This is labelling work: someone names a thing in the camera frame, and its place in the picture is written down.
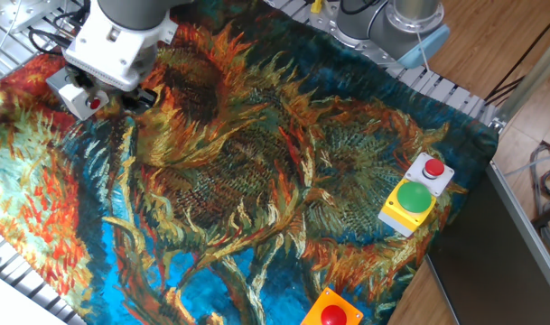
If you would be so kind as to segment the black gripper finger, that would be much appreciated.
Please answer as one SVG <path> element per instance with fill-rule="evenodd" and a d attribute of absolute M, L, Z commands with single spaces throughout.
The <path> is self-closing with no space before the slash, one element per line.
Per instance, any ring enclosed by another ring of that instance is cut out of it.
<path fill-rule="evenodd" d="M 143 114 L 155 104 L 157 98 L 153 90 L 137 87 L 122 94 L 122 106 L 135 114 Z"/>
<path fill-rule="evenodd" d="M 94 82 L 87 72 L 79 69 L 70 69 L 70 81 L 78 88 L 92 89 Z"/>

